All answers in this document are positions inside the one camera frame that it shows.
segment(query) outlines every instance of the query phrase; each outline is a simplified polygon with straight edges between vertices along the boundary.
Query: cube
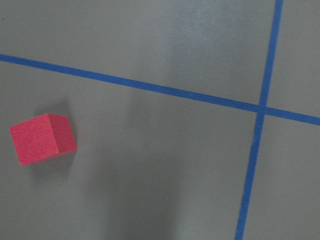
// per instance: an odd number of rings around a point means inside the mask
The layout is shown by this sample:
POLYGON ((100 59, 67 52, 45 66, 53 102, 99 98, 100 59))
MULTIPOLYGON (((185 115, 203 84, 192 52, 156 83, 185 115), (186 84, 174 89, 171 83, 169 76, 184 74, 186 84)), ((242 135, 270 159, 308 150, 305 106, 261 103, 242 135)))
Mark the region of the cube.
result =
POLYGON ((50 160, 77 150, 66 116, 46 113, 10 127, 21 165, 50 160))

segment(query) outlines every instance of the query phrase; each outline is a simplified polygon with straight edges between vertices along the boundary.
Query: gray surface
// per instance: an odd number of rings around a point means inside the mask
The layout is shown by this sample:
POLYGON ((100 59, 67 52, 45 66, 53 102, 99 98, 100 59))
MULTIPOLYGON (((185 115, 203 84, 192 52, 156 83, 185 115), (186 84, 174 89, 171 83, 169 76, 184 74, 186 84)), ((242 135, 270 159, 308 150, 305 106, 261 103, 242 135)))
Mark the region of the gray surface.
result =
POLYGON ((317 240, 320 127, 267 116, 245 240, 317 240))
POLYGON ((273 0, 1 1, 0 53, 258 103, 273 0))
POLYGON ((268 105, 320 117, 320 1, 284 1, 268 105))
POLYGON ((0 62, 0 238, 234 237, 255 114, 0 62), (70 117, 74 155, 20 166, 9 126, 70 117))

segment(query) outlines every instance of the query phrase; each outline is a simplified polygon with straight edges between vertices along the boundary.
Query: cube's top face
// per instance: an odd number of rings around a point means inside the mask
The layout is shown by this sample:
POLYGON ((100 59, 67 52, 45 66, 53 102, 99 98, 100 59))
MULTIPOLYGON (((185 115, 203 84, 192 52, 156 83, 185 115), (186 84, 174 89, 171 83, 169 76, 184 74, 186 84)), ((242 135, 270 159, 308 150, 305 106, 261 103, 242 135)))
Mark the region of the cube's top face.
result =
POLYGON ((48 113, 11 126, 10 132, 21 165, 59 152, 48 113))

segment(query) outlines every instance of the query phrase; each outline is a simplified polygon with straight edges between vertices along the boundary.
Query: vertical blue line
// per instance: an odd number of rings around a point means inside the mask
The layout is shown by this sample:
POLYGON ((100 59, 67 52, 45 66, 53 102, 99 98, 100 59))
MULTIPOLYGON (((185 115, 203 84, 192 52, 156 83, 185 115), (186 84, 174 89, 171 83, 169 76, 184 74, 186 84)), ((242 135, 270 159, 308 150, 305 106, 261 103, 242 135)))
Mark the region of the vertical blue line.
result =
POLYGON ((257 166, 257 159, 259 155, 259 147, 262 137, 262 131, 264 127, 264 120, 266 114, 266 108, 268 103, 268 95, 271 84, 272 71, 275 61, 278 33, 280 27, 280 19, 282 12, 283 0, 276 0, 274 5, 273 21, 269 39, 268 52, 265 62, 264 75, 259 100, 259 110, 257 111, 253 141, 251 145, 249 162, 247 166, 245 182, 243 187, 243 195, 241 199, 241 206, 239 211, 239 217, 235 230, 234 240, 243 240, 246 221, 248 216, 248 210, 250 205, 250 198, 252 193, 253 182, 255 178, 255 171, 257 166))

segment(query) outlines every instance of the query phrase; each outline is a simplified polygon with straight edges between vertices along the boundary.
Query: blue stripe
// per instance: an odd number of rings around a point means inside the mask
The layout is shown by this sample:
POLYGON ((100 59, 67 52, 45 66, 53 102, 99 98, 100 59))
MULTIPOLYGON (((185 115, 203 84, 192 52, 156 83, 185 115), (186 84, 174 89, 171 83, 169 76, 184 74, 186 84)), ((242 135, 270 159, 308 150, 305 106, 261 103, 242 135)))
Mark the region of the blue stripe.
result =
POLYGON ((131 88, 152 91, 160 94, 166 94, 166 95, 176 96, 180 98, 221 105, 221 106, 230 107, 234 109, 246 110, 250 112, 257 112, 259 108, 258 105, 252 104, 252 103, 236 101, 228 98, 212 96, 212 95, 177 89, 177 88, 168 87, 168 86, 157 85, 157 84, 143 82, 143 81, 136 81, 136 80, 131 80, 131 79, 117 77, 117 76, 111 76, 103 73, 87 71, 87 70, 77 69, 73 67, 35 61, 35 60, 25 59, 25 58, 16 57, 16 56, 0 54, 0 61, 33 67, 37 69, 53 71, 53 72, 62 73, 62 74, 74 75, 74 76, 88 78, 88 79, 99 80, 107 83, 123 85, 131 88))
POLYGON ((269 47, 267 51, 267 58, 265 62, 265 69, 260 93, 259 110, 257 112, 253 142, 251 145, 249 162, 245 176, 245 182, 243 187, 243 195, 241 199, 241 206, 239 211, 239 217, 236 225, 234 240, 242 240, 245 234, 246 222, 248 217, 248 210, 250 205, 250 198, 252 193, 252 186, 255 178, 255 171, 258 160, 259 146, 262 137, 262 131, 264 127, 265 111, 268 103, 269 89, 271 84, 272 71, 275 61, 277 39, 279 33, 281 12, 283 1, 276 0, 274 5, 273 21, 270 33, 269 47))
POLYGON ((307 124, 320 125, 320 117, 305 115, 292 111, 285 111, 272 107, 267 107, 265 110, 265 114, 283 119, 299 121, 307 124))

